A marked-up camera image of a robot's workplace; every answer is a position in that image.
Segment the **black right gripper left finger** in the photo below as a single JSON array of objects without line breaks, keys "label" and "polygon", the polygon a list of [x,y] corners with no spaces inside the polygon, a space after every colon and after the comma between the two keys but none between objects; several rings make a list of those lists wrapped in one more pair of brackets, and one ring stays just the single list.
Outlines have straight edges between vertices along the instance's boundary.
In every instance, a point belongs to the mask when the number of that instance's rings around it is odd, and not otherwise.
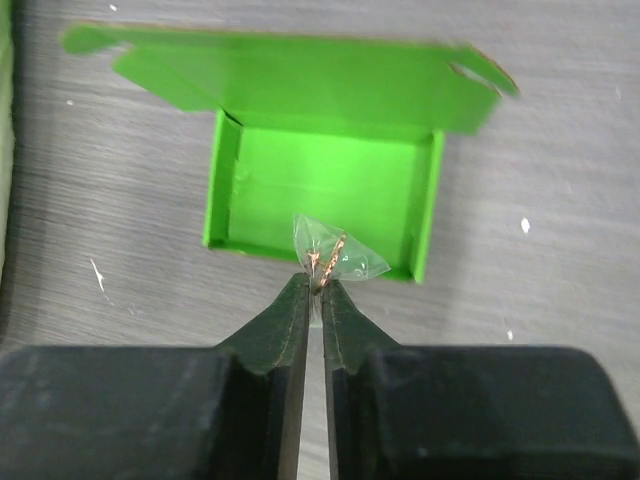
[{"label": "black right gripper left finger", "polygon": [[207,347],[34,345],[1,358],[5,479],[293,479],[309,281]]}]

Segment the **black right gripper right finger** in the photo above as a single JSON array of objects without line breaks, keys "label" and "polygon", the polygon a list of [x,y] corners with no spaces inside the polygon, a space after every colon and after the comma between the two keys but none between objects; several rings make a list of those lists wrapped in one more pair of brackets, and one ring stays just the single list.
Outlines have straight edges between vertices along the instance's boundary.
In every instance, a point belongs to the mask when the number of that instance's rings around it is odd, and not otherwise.
[{"label": "black right gripper right finger", "polygon": [[638,477],[638,437],[591,354],[404,345],[336,281],[321,309],[332,478]]}]

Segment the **small clear plastic packet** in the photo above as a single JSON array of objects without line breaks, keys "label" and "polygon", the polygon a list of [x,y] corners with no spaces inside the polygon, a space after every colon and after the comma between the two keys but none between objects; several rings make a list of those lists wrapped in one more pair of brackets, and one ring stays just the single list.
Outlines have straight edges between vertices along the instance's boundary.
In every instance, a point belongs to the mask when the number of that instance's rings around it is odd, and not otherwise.
[{"label": "small clear plastic packet", "polygon": [[310,326],[322,326],[321,294],[331,280],[366,281],[391,270],[387,261],[343,229],[306,215],[293,223],[293,243],[309,277]]}]

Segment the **green paper box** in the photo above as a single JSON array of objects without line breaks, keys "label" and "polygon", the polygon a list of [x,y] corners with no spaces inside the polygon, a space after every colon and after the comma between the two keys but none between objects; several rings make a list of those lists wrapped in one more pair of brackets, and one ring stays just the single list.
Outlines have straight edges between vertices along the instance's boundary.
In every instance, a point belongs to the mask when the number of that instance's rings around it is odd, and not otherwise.
[{"label": "green paper box", "polygon": [[71,54],[116,46],[115,73],[184,112],[213,112],[203,242],[300,261],[348,237],[339,277],[423,281],[449,134],[519,90],[468,44],[90,22]]}]

